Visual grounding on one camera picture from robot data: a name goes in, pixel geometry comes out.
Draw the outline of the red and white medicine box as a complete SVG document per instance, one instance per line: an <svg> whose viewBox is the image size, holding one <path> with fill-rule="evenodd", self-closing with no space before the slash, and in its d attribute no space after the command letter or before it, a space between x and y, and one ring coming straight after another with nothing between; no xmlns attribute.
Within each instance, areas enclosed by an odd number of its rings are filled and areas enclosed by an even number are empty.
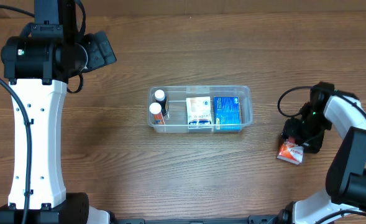
<svg viewBox="0 0 366 224"><path fill-rule="evenodd" d="M304 148L295 143L295 138L284 139L278 150L277 159L290 162L295 165L302 163Z"/></svg>

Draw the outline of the dark bottle with white cap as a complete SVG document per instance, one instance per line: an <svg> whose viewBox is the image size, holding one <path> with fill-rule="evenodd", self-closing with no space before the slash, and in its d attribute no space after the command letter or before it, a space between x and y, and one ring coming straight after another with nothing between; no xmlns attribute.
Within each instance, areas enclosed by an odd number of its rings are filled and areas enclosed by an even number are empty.
<svg viewBox="0 0 366 224"><path fill-rule="evenodd" d="M155 101L162 107L162 115L166 116L168 114L168 100L166 93L163 90L156 90L154 96Z"/></svg>

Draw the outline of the orange tube with white cap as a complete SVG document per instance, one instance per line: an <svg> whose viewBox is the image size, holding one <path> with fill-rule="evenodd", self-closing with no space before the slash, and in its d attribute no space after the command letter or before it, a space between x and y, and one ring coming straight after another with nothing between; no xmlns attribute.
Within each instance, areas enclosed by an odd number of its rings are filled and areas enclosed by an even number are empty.
<svg viewBox="0 0 366 224"><path fill-rule="evenodd" d="M149 106L149 112L153 117L154 124L159 124L159 125L165 124L165 120L164 120L164 117L162 114L162 106L160 103L157 103L157 102L151 103Z"/></svg>

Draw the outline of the blue medicine box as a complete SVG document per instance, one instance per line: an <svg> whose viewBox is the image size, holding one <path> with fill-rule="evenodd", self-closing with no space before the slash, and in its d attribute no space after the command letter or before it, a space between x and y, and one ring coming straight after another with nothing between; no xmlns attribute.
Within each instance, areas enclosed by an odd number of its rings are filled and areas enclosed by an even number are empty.
<svg viewBox="0 0 366 224"><path fill-rule="evenodd" d="M237 96L215 96L214 115L215 132L239 132L240 111Z"/></svg>

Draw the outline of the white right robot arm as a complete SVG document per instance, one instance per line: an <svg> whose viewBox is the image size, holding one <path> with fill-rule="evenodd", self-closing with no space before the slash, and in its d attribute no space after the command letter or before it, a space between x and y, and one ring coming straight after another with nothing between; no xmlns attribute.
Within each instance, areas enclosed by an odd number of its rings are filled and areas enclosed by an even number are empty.
<svg viewBox="0 0 366 224"><path fill-rule="evenodd" d="M305 200L291 202L274 223L334 223L346 215L366 217L366 112L359 98L332 83L308 86L309 101L289 115L281 132L278 158L299 164L317 154L326 131L342 138L326 174L325 187Z"/></svg>

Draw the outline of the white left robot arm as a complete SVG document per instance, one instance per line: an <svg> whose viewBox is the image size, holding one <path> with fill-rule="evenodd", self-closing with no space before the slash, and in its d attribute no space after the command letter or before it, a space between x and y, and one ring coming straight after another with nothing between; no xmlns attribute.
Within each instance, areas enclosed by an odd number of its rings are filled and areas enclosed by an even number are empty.
<svg viewBox="0 0 366 224"><path fill-rule="evenodd" d="M36 1L34 21L1 50L0 84L14 110L14 175L0 223L115 223L113 213L69 193L63 181L61 125L69 79L116 61L103 31L77 22L81 1Z"/></svg>

